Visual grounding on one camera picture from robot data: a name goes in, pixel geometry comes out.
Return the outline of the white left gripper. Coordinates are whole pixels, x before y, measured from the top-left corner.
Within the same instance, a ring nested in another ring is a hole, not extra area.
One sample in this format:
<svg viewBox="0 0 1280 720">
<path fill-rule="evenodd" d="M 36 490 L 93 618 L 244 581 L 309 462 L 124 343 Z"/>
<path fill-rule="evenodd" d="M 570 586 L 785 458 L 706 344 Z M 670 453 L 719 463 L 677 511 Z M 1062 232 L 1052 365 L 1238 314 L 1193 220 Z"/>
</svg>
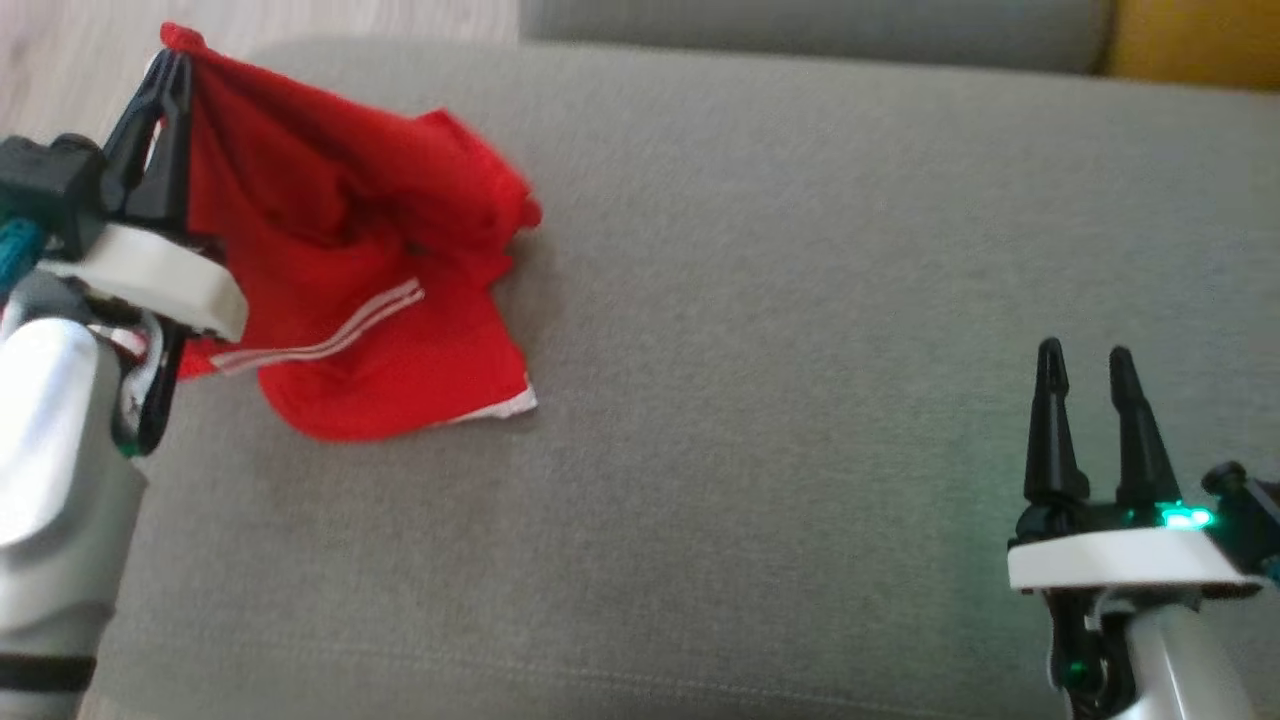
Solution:
<svg viewBox="0 0 1280 720">
<path fill-rule="evenodd" d="M 104 149 L 102 201 L 110 217 L 141 225 L 184 225 L 188 211 L 193 67 L 161 50 Z M 74 261 L 42 259 L 40 269 L 179 325 L 239 342 L 250 306 L 221 264 L 152 231 L 111 223 Z"/>
</svg>

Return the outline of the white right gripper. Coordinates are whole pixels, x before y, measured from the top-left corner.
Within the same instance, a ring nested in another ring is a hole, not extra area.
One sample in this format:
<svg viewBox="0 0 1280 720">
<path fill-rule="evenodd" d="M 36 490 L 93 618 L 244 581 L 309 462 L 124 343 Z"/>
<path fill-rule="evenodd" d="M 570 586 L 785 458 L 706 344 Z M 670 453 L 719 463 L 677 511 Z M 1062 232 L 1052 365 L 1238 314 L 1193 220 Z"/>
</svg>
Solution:
<svg viewBox="0 0 1280 720">
<path fill-rule="evenodd" d="M 1249 596 L 1268 584 L 1268 501 L 1244 500 L 1215 510 L 1181 505 L 1155 411 L 1132 351 L 1108 355 L 1112 405 L 1120 424 L 1116 501 L 1153 509 L 1152 527 L 1094 530 L 1016 544 L 1007 552 L 1012 589 L 1189 591 Z M 1030 406 L 1024 497 L 1029 503 L 1084 502 L 1091 483 L 1078 466 L 1066 398 L 1070 382 L 1062 346 L 1039 343 Z"/>
</svg>

